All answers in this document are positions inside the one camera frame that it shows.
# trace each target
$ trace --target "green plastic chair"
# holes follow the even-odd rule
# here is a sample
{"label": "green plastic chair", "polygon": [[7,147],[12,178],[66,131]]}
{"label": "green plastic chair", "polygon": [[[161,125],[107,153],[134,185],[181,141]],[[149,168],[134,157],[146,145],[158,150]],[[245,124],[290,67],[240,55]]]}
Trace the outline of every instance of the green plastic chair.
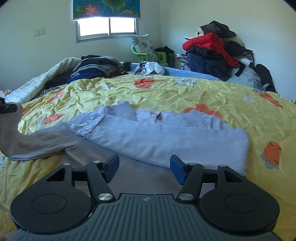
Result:
{"label": "green plastic chair", "polygon": [[[148,61],[148,56],[146,53],[137,53],[135,49],[135,45],[131,46],[131,51],[138,56],[139,63],[144,61]],[[156,52],[157,62],[160,66],[168,67],[168,63],[166,62],[166,53],[165,52]]]}

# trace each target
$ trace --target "pink lotus flower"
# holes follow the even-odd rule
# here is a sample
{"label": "pink lotus flower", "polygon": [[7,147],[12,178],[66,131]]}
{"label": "pink lotus flower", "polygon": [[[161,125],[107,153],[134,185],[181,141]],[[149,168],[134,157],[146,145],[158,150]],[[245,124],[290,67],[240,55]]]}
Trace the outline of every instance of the pink lotus flower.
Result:
{"label": "pink lotus flower", "polygon": [[97,14],[98,11],[98,5],[89,5],[88,7],[85,8],[85,13],[92,16],[94,14]]}

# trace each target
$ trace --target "patterned pillow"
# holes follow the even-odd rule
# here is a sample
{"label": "patterned pillow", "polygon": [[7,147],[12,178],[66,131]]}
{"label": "patterned pillow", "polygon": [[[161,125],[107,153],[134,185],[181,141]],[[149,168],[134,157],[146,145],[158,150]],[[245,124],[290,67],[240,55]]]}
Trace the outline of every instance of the patterned pillow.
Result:
{"label": "patterned pillow", "polygon": [[144,36],[131,35],[133,44],[138,53],[148,54],[148,61],[157,62],[157,55],[149,38],[149,34]]}

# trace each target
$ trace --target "wall switch plate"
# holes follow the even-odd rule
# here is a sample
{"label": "wall switch plate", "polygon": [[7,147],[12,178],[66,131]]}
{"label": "wall switch plate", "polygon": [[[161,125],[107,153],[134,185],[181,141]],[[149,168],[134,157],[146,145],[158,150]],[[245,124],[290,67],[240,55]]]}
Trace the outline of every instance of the wall switch plate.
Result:
{"label": "wall switch plate", "polygon": [[39,35],[45,34],[45,28],[39,29]]}
{"label": "wall switch plate", "polygon": [[37,36],[39,36],[39,30],[34,31],[34,37],[37,37]]}

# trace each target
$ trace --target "window pane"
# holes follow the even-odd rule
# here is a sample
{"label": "window pane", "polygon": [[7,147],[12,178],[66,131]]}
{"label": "window pane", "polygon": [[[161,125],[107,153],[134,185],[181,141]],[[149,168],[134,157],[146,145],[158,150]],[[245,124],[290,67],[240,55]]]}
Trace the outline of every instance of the window pane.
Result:
{"label": "window pane", "polygon": [[80,26],[80,36],[109,33],[109,18],[93,17],[77,21]]}
{"label": "window pane", "polygon": [[134,18],[110,18],[111,33],[134,33]]}

